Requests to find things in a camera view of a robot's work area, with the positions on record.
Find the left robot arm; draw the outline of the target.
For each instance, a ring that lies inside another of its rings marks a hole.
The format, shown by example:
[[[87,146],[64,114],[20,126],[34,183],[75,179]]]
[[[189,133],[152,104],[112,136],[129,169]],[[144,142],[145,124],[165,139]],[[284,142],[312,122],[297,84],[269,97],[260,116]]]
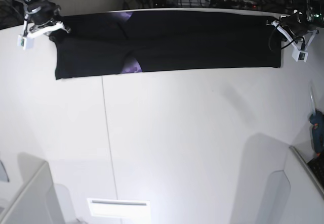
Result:
[[[323,28],[323,0],[289,0],[286,8],[289,13],[274,20],[274,31],[284,35],[290,43],[305,41],[305,36],[310,34],[305,46],[309,46]]]

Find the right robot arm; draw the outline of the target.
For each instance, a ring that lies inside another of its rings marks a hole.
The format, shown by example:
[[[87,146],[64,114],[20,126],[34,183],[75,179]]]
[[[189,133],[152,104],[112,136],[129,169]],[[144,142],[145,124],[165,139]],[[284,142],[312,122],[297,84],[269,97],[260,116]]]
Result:
[[[71,29],[60,21],[61,7],[49,0],[14,0],[23,6],[23,32],[17,44],[24,49],[32,46],[33,40],[41,35],[50,35],[57,30],[70,33]]]

